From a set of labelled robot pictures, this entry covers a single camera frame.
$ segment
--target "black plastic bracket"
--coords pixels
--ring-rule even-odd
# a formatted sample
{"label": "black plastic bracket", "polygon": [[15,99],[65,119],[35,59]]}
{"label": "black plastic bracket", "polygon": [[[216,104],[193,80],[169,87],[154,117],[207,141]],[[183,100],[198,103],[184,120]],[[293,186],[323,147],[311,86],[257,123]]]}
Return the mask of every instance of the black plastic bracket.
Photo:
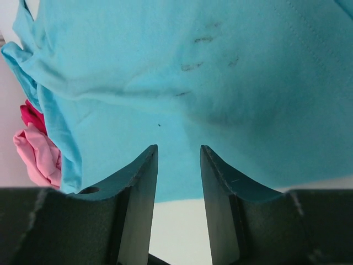
{"label": "black plastic bracket", "polygon": [[353,191],[279,193],[201,147],[213,264],[353,264]]}
{"label": "black plastic bracket", "polygon": [[[0,265],[168,265],[148,254],[157,173],[153,145],[79,194],[0,189]],[[352,190],[282,194],[208,146],[201,175],[214,265],[353,264]]]}

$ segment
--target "magenta cloth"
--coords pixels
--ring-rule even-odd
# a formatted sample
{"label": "magenta cloth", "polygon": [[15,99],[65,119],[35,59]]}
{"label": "magenta cloth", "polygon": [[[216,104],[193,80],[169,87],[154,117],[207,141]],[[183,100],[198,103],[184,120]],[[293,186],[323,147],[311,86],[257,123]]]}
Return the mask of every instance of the magenta cloth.
{"label": "magenta cloth", "polygon": [[25,105],[20,106],[20,110],[22,121],[26,126],[33,123],[39,131],[47,135],[44,115],[36,110],[28,100],[26,100]]}

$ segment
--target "pink cloth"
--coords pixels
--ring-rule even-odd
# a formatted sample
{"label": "pink cloth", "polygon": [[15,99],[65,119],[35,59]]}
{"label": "pink cloth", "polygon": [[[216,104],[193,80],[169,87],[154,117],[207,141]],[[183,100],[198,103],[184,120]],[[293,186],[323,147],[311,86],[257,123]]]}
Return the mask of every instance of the pink cloth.
{"label": "pink cloth", "polygon": [[54,143],[33,123],[13,137],[17,153],[27,166],[29,178],[39,186],[59,189],[61,153]]}
{"label": "pink cloth", "polygon": [[33,123],[39,131],[47,135],[44,115],[36,110],[28,100],[26,100],[25,104],[20,106],[21,118],[24,124],[28,126],[29,123]]}

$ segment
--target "fabric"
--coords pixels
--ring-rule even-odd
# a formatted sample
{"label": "fabric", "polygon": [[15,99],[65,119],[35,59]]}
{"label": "fabric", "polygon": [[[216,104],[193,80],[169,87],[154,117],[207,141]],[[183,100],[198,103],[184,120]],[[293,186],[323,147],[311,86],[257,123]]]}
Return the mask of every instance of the fabric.
{"label": "fabric", "polygon": [[199,198],[200,145],[272,188],[353,173],[347,1],[20,3],[2,54],[78,192],[159,145],[156,201]]}
{"label": "fabric", "polygon": [[33,123],[29,123],[27,129],[16,132],[13,142],[27,166],[30,179],[39,186],[59,189],[61,154],[53,142]]}
{"label": "fabric", "polygon": [[20,110],[21,118],[26,126],[28,126],[29,123],[33,123],[41,133],[47,135],[44,115],[37,111],[28,100],[26,100],[25,105],[20,106]]}

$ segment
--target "hole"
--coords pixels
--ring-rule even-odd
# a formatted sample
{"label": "hole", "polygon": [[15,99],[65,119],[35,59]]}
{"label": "hole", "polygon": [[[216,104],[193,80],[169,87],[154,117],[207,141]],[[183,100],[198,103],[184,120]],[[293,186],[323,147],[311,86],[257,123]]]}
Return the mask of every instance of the hole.
{"label": "hole", "polygon": [[99,191],[99,188],[97,187],[88,187],[80,191],[79,194],[91,194],[91,193],[96,193],[98,191]]}

